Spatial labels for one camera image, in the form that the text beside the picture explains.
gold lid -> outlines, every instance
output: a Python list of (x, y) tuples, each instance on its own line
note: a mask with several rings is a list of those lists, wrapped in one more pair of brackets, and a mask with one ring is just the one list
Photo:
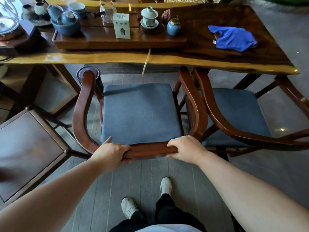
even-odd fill
[(176, 19), (176, 18), (171, 19), (171, 24), (179, 25), (180, 24), (179, 19)]

wooden tea tray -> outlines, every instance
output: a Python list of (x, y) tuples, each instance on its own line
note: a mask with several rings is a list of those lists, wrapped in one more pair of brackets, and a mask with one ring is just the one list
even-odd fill
[(183, 34), (170, 36), (166, 25), (163, 32), (157, 35), (146, 34), (140, 29), (140, 20), (137, 14), (130, 14), (131, 39), (116, 39), (113, 24), (104, 23), (102, 18), (80, 20), (81, 31), (74, 37), (63, 36), (57, 31), (52, 38), (58, 49), (87, 50), (87, 49), (149, 49), (149, 48), (183, 48), (187, 37)]

hand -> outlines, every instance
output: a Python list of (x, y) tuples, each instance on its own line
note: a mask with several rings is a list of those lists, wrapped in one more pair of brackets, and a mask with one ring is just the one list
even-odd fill
[(130, 162), (129, 159), (123, 159), (123, 154), (131, 147), (121, 143), (110, 143), (110, 136), (87, 161), (94, 164), (100, 173), (112, 171), (120, 166)]
[(178, 148), (177, 153), (169, 154), (167, 155), (168, 157), (196, 165), (199, 159), (208, 152), (205, 147), (192, 136), (182, 136), (172, 139), (168, 142), (167, 146), (175, 146)]

white box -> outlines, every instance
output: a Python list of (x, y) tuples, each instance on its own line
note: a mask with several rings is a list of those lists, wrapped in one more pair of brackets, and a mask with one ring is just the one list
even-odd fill
[(113, 22), (116, 38), (130, 39), (130, 14), (114, 13)]

forearm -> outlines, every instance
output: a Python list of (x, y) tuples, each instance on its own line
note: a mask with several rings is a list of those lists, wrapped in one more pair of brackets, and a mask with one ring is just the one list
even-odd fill
[(0, 212), (1, 231), (60, 231), (100, 171), (85, 161)]
[(309, 212), (272, 185), (211, 152), (198, 166), (247, 232), (309, 230)]

